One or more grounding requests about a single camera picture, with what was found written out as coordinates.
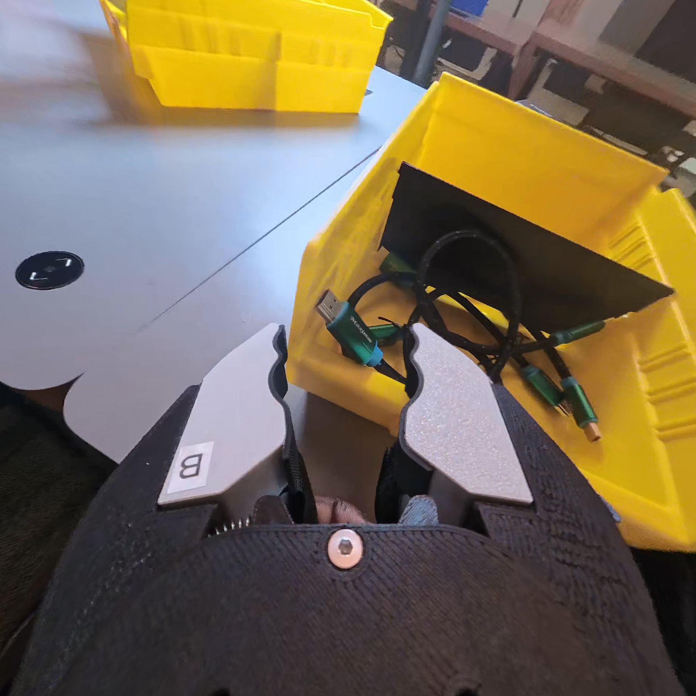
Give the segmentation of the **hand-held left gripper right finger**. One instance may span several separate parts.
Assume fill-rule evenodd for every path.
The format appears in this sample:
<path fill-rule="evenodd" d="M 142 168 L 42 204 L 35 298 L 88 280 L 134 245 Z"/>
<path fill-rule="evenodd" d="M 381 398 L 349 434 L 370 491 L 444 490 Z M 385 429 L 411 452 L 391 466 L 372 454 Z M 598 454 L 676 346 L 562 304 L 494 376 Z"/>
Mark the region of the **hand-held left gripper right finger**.
<path fill-rule="evenodd" d="M 531 505 L 491 379 L 427 326 L 414 324 L 411 335 L 415 392 L 399 419 L 405 453 L 476 500 Z"/>

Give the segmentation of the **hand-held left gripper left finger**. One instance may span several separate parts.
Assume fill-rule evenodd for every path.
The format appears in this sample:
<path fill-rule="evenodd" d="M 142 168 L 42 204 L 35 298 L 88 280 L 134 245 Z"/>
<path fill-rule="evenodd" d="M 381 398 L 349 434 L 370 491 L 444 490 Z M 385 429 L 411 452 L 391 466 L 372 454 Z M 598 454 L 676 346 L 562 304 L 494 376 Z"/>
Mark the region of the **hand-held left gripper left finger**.
<path fill-rule="evenodd" d="M 268 324 L 201 381 L 157 504 L 213 504 L 226 523 L 248 523 L 263 496 L 287 496 L 299 516 L 299 455 L 285 402 L 287 343 Z"/>

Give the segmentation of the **yellow plastic bin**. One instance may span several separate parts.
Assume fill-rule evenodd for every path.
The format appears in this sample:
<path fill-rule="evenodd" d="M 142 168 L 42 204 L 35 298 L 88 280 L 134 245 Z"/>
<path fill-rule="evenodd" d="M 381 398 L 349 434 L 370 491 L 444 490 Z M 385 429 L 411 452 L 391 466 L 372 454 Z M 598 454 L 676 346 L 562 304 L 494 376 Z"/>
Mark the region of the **yellow plastic bin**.
<path fill-rule="evenodd" d="M 675 292 L 561 353 L 603 435 L 504 385 L 617 511 L 637 548 L 695 551 L 695 213 L 657 166 L 456 77 L 430 87 L 309 241 L 291 318 L 289 381 L 396 434 L 404 387 L 345 358 L 315 311 L 375 275 L 407 163 Z"/>
<path fill-rule="evenodd" d="M 374 65 L 392 17 L 370 1 L 100 1 L 132 54 L 145 48 L 308 65 Z"/>
<path fill-rule="evenodd" d="M 163 107 L 184 109 L 352 114 L 372 72 L 163 47 L 133 48 L 132 63 Z"/>

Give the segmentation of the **black bin divider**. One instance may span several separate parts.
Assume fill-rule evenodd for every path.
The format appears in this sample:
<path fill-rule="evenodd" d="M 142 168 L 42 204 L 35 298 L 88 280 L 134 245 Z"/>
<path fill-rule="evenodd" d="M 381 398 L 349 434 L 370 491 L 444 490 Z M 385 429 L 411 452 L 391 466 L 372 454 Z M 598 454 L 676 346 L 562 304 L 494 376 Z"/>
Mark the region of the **black bin divider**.
<path fill-rule="evenodd" d="M 424 279 L 500 312 L 511 309 L 508 268 L 517 269 L 520 323 L 546 333 L 639 312 L 675 291 L 513 212 L 403 162 L 380 245 L 416 272 L 422 258 L 451 232 L 484 238 L 453 241 L 436 252 Z"/>

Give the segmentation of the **round black desk control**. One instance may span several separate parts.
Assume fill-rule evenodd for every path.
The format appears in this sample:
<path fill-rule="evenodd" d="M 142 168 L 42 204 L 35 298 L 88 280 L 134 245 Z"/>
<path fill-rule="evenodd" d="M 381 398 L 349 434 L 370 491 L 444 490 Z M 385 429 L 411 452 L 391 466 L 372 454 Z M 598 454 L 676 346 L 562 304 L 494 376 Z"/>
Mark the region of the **round black desk control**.
<path fill-rule="evenodd" d="M 59 250 L 39 252 L 22 260 L 14 272 L 15 280 L 29 290 L 58 290 L 77 281 L 84 261 L 78 255 Z"/>

